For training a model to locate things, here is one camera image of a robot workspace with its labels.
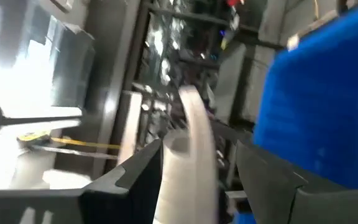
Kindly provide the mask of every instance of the red object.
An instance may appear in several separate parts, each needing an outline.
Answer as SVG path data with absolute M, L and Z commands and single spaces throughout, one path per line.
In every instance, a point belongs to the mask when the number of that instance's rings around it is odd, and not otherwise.
M 227 4 L 232 7 L 235 6 L 240 0 L 227 0 Z

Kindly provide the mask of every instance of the white curved plastic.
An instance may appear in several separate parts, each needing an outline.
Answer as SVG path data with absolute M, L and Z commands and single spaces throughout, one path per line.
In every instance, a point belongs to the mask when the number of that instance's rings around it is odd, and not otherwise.
M 217 223 L 215 147 L 203 101 L 192 86 L 179 91 L 188 131 L 164 140 L 164 163 L 154 224 Z

